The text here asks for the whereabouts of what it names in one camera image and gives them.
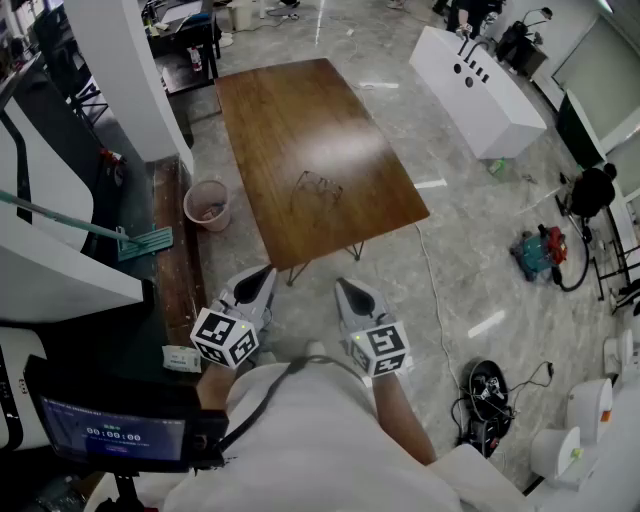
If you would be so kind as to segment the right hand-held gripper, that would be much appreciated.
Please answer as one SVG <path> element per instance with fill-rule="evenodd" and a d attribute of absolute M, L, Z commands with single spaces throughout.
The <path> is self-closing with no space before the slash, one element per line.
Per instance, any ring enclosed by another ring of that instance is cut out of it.
<path fill-rule="evenodd" d="M 338 278 L 335 296 L 347 357 L 368 377 L 404 367 L 409 341 L 402 321 L 388 311 L 377 289 L 352 278 Z"/>

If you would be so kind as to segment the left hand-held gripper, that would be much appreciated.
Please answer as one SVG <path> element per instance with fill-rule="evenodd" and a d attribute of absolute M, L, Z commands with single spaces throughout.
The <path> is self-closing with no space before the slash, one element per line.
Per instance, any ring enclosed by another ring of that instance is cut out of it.
<path fill-rule="evenodd" d="M 190 334 L 204 359 L 237 369 L 259 348 L 259 334 L 272 317 L 275 284 L 272 266 L 251 267 L 227 281 L 232 298 L 218 298 L 202 308 Z"/>

